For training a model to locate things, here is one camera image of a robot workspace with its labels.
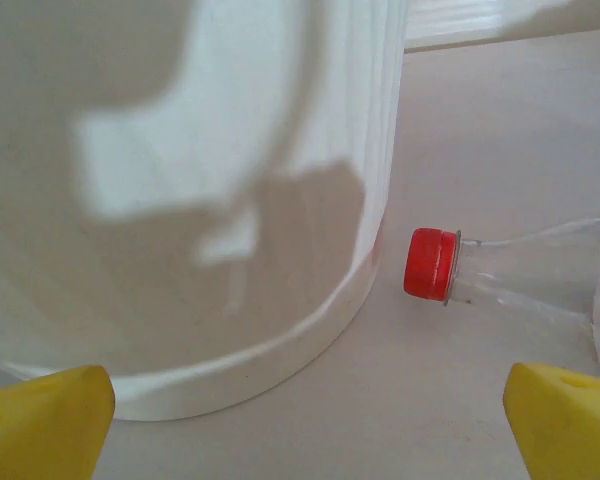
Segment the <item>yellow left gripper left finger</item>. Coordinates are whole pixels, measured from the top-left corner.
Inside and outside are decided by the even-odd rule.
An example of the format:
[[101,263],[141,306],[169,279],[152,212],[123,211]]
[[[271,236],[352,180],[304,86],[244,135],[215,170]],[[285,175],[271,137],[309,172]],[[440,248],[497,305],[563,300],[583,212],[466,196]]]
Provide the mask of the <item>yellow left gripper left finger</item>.
[[91,478],[114,410],[98,365],[0,388],[0,479]]

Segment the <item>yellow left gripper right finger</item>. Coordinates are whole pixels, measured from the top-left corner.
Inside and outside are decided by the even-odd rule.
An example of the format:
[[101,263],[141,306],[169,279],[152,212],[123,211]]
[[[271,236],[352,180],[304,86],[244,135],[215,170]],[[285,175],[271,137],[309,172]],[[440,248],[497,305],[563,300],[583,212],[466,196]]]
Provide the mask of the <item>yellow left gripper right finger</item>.
[[503,406],[532,479],[600,479],[599,377],[517,363]]

